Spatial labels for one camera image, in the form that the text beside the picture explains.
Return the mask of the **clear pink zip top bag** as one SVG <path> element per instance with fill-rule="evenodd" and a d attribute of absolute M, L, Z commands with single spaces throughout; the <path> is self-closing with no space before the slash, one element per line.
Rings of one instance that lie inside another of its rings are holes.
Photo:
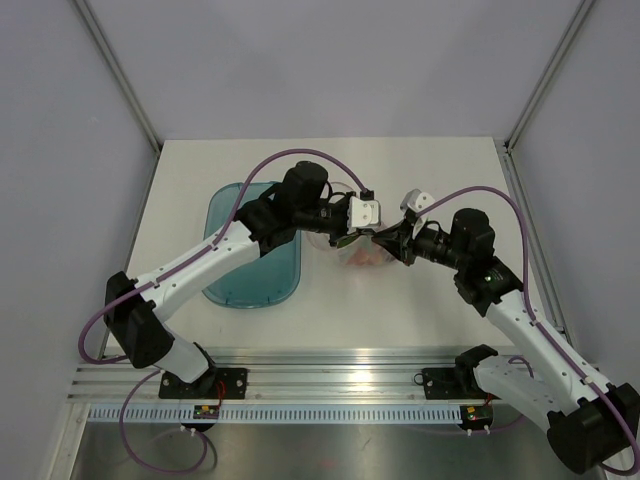
<path fill-rule="evenodd" d="M 359 235 L 352 226 L 350 207 L 353 198 L 355 205 L 358 205 L 358 193 L 351 185 L 328 182 L 322 199 L 327 201 L 335 216 L 345 215 L 346 235 L 340 237 L 334 245 L 330 243 L 332 236 L 329 233 L 307 232 L 306 239 L 312 247 L 342 266 L 381 267 L 394 263 L 396 259 L 387 250 L 375 244 L 371 236 Z"/>

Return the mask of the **red strawberry bunch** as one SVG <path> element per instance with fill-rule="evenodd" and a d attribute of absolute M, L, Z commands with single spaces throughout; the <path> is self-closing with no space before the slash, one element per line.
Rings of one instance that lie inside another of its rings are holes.
<path fill-rule="evenodd" d="M 338 260 L 346 266 L 382 266 L 394 258 L 370 237 L 363 236 L 346 248 L 337 249 Z"/>

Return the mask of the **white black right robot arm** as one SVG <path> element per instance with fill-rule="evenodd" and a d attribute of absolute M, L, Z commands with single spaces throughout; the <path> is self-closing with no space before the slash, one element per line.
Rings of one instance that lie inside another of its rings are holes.
<path fill-rule="evenodd" d="M 523 282 L 494 253 L 487 215 L 459 210 L 451 229 L 414 228 L 413 219 L 378 232 L 373 240 L 397 260 L 422 258 L 454 270 L 459 295 L 498 328 L 540 375 L 516 374 L 487 346 L 456 359 L 454 384 L 466 396 L 491 393 L 535 423 L 558 459 L 582 474 L 625 449 L 639 451 L 639 394 L 614 385 L 525 303 Z"/>

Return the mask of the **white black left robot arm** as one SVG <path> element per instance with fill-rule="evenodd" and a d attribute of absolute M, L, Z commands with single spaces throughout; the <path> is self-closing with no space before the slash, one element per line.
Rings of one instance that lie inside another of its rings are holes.
<path fill-rule="evenodd" d="M 137 279 L 114 274 L 106 285 L 104 323 L 134 368 L 160 369 L 181 397 L 206 397 L 218 388 L 214 360 L 166 325 L 182 305 L 300 231 L 326 234 L 336 245 L 379 220 L 372 191 L 332 195 L 326 169 L 300 161 L 256 199 L 237 200 L 223 226 L 187 253 Z"/>

